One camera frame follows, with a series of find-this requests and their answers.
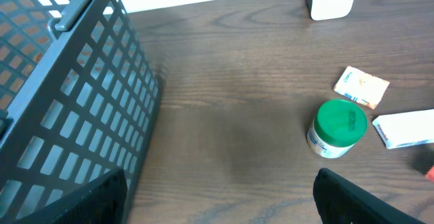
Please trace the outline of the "orange snack bar wrapper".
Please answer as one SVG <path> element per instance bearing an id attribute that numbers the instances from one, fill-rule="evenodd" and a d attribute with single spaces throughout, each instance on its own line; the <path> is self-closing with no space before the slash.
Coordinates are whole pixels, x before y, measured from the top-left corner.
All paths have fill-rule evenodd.
<path id="1" fill-rule="evenodd" d="M 434 182 L 434 166 L 430 167 L 427 172 L 424 174 L 424 177 L 431 181 Z"/>

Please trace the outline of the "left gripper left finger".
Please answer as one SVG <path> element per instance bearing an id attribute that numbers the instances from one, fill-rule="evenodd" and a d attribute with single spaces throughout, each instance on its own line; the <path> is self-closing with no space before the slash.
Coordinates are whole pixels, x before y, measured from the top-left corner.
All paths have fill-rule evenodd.
<path id="1" fill-rule="evenodd" d="M 22 219 L 21 224 L 108 224 L 122 222 L 127 183 L 116 168 Z"/>

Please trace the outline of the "green lidded jar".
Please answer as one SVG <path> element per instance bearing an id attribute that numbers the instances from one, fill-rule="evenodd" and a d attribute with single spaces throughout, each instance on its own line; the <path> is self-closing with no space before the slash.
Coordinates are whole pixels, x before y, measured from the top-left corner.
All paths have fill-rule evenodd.
<path id="1" fill-rule="evenodd" d="M 347 100 L 323 103 L 307 132 L 307 143 L 328 159 L 343 156 L 364 136 L 368 120 L 364 111 Z"/>

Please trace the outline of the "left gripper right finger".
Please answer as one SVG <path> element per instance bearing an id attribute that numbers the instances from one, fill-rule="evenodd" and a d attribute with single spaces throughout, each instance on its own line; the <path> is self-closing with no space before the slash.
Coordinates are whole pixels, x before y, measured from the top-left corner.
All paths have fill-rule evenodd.
<path id="1" fill-rule="evenodd" d="M 313 198 L 323 223 L 420 223 L 327 168 L 315 177 Z"/>

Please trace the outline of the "small orange box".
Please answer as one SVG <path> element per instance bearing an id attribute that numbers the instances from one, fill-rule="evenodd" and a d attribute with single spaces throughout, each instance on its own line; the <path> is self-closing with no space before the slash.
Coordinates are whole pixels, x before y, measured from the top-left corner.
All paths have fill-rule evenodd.
<path id="1" fill-rule="evenodd" d="M 348 66 L 336 82 L 333 91 L 356 103 L 375 109 L 389 84 L 389 81 Z"/>

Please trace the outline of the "white green box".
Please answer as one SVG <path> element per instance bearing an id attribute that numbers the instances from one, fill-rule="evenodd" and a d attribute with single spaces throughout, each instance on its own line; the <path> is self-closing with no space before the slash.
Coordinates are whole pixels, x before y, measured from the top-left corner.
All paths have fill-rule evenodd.
<path id="1" fill-rule="evenodd" d="M 433 110 L 380 115 L 372 122 L 387 149 L 433 143 Z"/>

